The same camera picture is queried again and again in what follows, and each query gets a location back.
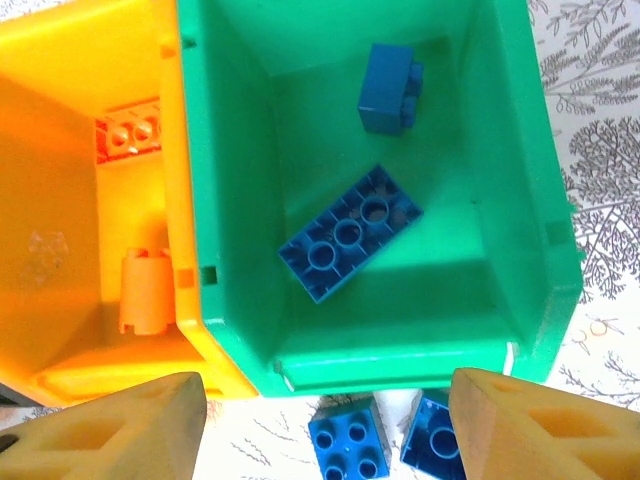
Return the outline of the yellow plastic bin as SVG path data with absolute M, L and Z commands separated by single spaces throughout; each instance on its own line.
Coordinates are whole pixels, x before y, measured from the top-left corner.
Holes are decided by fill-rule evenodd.
M 96 163 L 95 120 L 158 98 L 162 148 Z M 176 372 L 256 389 L 202 321 L 177 0 L 0 22 L 0 384 L 70 406 Z M 176 322 L 119 331 L 122 259 L 167 250 Z

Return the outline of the long orange lego brick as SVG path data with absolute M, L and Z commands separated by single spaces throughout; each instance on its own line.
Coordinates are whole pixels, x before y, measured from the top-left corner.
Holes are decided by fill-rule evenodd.
M 95 120 L 96 163 L 104 164 L 162 148 L 158 98 L 125 105 Z

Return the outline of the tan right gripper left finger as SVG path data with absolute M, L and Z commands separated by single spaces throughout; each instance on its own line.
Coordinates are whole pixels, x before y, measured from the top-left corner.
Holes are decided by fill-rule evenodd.
M 0 430 L 0 480 L 192 480 L 201 376 L 174 373 Z

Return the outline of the green plastic bin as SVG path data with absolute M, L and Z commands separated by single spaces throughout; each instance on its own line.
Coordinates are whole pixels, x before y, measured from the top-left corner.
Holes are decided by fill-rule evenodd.
M 178 0 L 203 321 L 264 396 L 549 374 L 582 289 L 525 6 Z M 415 123 L 368 133 L 373 44 L 424 65 Z M 320 304 L 278 250 L 375 166 L 420 220 Z

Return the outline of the long blue lego brick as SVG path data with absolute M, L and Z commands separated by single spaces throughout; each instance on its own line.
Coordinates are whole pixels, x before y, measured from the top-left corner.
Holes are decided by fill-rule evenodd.
M 293 235 L 278 254 L 320 304 L 423 214 L 423 208 L 377 165 Z

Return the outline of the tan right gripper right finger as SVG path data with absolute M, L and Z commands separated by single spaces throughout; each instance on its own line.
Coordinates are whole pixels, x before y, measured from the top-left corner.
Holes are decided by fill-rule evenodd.
M 640 413 L 476 368 L 449 409 L 467 480 L 640 480 Z

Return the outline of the floral table cover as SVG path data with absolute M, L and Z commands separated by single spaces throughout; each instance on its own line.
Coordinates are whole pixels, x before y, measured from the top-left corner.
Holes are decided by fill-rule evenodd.
M 640 411 L 640 0 L 525 6 L 584 291 L 549 384 Z

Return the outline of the yellow round lego brick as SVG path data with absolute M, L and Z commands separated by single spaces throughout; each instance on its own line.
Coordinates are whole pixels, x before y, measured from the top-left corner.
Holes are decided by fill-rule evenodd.
M 121 265 L 120 333 L 164 335 L 175 322 L 173 268 L 168 251 L 129 249 Z

